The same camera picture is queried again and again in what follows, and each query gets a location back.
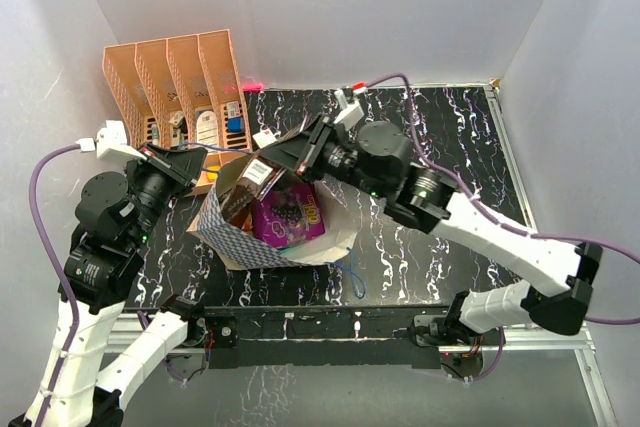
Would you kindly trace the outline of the brown kettle chips bag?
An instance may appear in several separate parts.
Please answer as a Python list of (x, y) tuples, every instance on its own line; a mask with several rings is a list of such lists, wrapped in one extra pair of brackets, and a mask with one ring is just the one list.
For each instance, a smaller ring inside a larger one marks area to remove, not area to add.
[(222, 167), (218, 174), (216, 194), (221, 215), (231, 223), (251, 206), (263, 200), (285, 173), (283, 167), (257, 154), (239, 157)]

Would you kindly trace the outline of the blue checkered paper bag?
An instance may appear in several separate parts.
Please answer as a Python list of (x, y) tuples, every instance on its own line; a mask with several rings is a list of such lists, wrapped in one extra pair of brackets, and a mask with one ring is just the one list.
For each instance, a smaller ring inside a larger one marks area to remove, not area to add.
[[(282, 176), (272, 188), (282, 188), (295, 183), (303, 182), (288, 180)], [(188, 232), (214, 249), (229, 269), (332, 265), (351, 276), (355, 283), (356, 297), (364, 298), (366, 284), (354, 267), (354, 243), (357, 236), (355, 222), (348, 209), (335, 198), (324, 183), (310, 184), (315, 187), (322, 209), (325, 234), (282, 250), (275, 249), (254, 237), (252, 205), (255, 201), (261, 200), (255, 200), (243, 212), (243, 216), (238, 216), (228, 223), (221, 215), (216, 184), (217, 180), (189, 226)]]

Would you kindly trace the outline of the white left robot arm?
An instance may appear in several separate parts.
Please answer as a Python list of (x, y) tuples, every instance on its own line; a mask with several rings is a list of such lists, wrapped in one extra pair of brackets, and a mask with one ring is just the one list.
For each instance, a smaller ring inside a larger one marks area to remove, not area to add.
[[(87, 150), (114, 158), (123, 169), (98, 173), (84, 185), (69, 255), (60, 261), (41, 218), (38, 180), (51, 160)], [(202, 305), (174, 295), (123, 353), (108, 366), (102, 364), (112, 329), (144, 265), (140, 250), (168, 204), (196, 186), (206, 156), (203, 148), (167, 150), (150, 143), (101, 147), (86, 139), (36, 164), (29, 207), (59, 280), (58, 319), (36, 396), (11, 425), (119, 426), (137, 390), (171, 351), (204, 339)]]

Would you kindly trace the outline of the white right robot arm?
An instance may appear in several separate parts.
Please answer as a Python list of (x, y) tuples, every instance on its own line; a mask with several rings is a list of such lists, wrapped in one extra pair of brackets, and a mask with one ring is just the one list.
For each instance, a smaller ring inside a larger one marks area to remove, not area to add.
[(411, 142), (396, 125), (370, 122), (350, 140), (342, 125), (319, 116), (259, 155), (303, 180), (331, 176), (382, 198), (396, 223), (463, 245), (519, 276), (506, 287), (458, 293), (445, 316), (413, 324), (416, 342), (471, 345), (490, 330), (527, 323), (564, 336), (579, 333), (602, 248), (538, 239), (473, 202), (449, 175), (414, 163)]

